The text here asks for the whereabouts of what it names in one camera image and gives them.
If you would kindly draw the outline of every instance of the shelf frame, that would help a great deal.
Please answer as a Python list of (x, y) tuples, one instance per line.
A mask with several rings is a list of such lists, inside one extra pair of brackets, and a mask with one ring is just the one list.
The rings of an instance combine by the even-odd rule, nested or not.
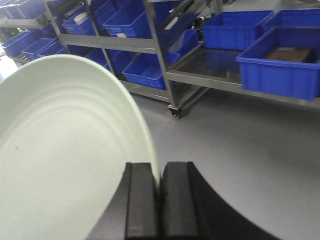
[(48, 25), (47, 12), (34, 19), (0, 19), (1, 28), (42, 29)]
[(263, 92), (250, 91), (242, 88), (241, 81), (238, 79), (232, 79), (227, 77), (219, 77), (219, 76), (210, 76), (198, 73), (191, 73), (186, 71), (178, 70), (179, 66), (183, 64), (183, 62), (194, 52), (198, 51), (202, 45), (195, 47), (192, 51), (187, 53), (184, 58), (182, 58), (179, 62), (174, 64), (171, 68), (169, 68), (166, 72), (166, 77), (171, 81), (197, 85), (204, 88), (217, 89), (237, 94), (243, 94), (263, 99), (269, 99), (273, 101), (289, 103), (294, 105), (300, 105), (305, 107), (311, 107), (320, 109), (320, 97), (316, 97), (313, 101), (302, 100), (297, 98), (285, 97), (280, 95), (273, 95)]

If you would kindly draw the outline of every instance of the metal rack leg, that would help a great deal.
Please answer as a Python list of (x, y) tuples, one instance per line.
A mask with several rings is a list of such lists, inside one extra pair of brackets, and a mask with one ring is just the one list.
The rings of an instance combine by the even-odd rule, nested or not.
[(144, 7), (145, 7), (145, 12), (146, 12), (146, 15), (148, 18), (148, 22), (149, 22), (149, 26), (150, 26), (150, 30), (151, 30), (151, 35), (152, 35), (152, 38), (155, 40), (154, 41), (156, 44), (155, 51), (156, 51), (156, 54), (159, 59), (162, 75), (164, 78), (164, 83), (166, 86), (166, 91), (168, 93), (168, 97), (169, 97), (171, 105), (174, 106), (175, 108), (177, 108), (179, 106), (179, 103), (178, 103), (177, 95), (176, 95), (175, 90), (173, 88), (173, 84), (171, 81), (169, 81), (165, 77), (165, 72), (167, 71), (168, 63), (167, 63), (166, 53), (162, 50), (162, 48), (159, 44), (157, 27), (155, 25), (155, 22), (156, 22), (155, 7), (154, 7), (154, 4), (152, 2), (148, 2), (148, 0), (143, 0), (143, 3), (144, 3)]

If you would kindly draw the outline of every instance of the blue bin stack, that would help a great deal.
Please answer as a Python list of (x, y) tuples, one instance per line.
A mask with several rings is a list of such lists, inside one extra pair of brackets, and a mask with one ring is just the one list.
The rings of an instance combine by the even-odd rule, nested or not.
[[(264, 59), (279, 47), (308, 47), (313, 62)], [(276, 28), (237, 57), (242, 87), (257, 91), (313, 100), (320, 95), (320, 28)]]
[(52, 38), (40, 38), (33, 44), (31, 44), (29, 47), (24, 49), (22, 53), (30, 60), (36, 60), (40, 58), (38, 56), (39, 53), (41, 53), (43, 50), (45, 50), (47, 47), (52, 45), (54, 43), (54, 39)]
[(204, 46), (244, 50), (263, 34), (261, 25), (272, 14), (272, 11), (222, 12), (202, 25)]
[(36, 31), (24, 31), (3, 43), (1, 46), (8, 56), (16, 57), (40, 37), (41, 36)]
[(60, 41), (55, 41), (45, 49), (43, 49), (38, 56), (40, 58), (56, 55), (56, 54), (68, 54), (67, 50), (64, 49)]
[[(179, 57), (179, 53), (169, 52), (168, 64), (173, 64)], [(141, 53), (122, 73), (131, 83), (161, 90), (167, 89), (156, 54)]]
[(125, 38), (149, 38), (148, 18), (143, 2), (131, 0), (103, 24), (110, 36)]
[[(156, 24), (161, 24), (170, 14), (170, 10), (179, 4), (155, 2)], [(149, 38), (151, 31), (145, 6), (142, 0), (131, 0), (121, 5), (119, 11), (104, 24), (110, 36), (122, 38)]]
[[(93, 4), (92, 7), (94, 10), (94, 17), (100, 29), (103, 28), (103, 23), (117, 12), (117, 9), (115, 8), (111, 0), (104, 2), (104, 4), (102, 5), (95, 3)], [(77, 11), (74, 15), (72, 15), (68, 20), (66, 20), (62, 24), (62, 26), (70, 34), (95, 35), (95, 31), (89, 16), (87, 16), (86, 19), (81, 24), (77, 24), (75, 22), (76, 16), (86, 12), (87, 12), (86, 8), (82, 7), (79, 11)]]
[(180, 58), (200, 44), (196, 29), (185, 30), (181, 38), (183, 38), (182, 41), (178, 39), (169, 49), (170, 53), (177, 53), (180, 55)]
[(0, 1), (0, 19), (11, 19), (11, 16), (7, 13), (5, 6), (14, 3), (16, 0), (2, 0)]
[[(135, 53), (130, 51), (110, 50), (110, 54), (115, 67), (115, 73), (118, 74), (129, 64)], [(102, 65), (110, 71), (110, 67), (100, 48), (94, 49), (86, 56), (86, 58)]]
[(320, 27), (320, 9), (284, 9), (264, 24), (266, 33), (273, 28)]
[(34, 19), (46, 12), (42, 0), (16, 0), (3, 9), (10, 19)]

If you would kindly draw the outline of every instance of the gray floor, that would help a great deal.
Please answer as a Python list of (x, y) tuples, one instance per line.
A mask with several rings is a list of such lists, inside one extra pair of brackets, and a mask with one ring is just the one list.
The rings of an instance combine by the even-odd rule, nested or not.
[(319, 110), (211, 89), (188, 116), (175, 119), (163, 102), (134, 99), (162, 169), (193, 161), (221, 196), (264, 229), (283, 239), (319, 239)]

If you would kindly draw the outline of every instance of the white plate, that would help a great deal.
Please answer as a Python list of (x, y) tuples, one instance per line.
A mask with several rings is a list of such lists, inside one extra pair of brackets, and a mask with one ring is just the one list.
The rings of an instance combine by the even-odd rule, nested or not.
[(0, 84), (0, 240), (85, 239), (126, 162), (159, 183), (147, 125), (102, 66), (49, 56)]

